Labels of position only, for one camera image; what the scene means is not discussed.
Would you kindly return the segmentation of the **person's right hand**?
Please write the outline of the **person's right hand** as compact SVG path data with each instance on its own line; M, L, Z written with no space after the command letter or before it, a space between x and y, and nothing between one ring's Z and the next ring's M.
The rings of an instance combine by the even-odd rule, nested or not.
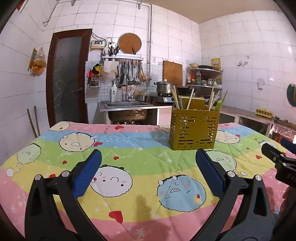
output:
M292 203L295 200L295 189L288 186L288 188L285 190L285 193L282 196L283 202L280 206L280 211L278 214L278 219L282 220L283 217L287 214L290 207L292 206Z

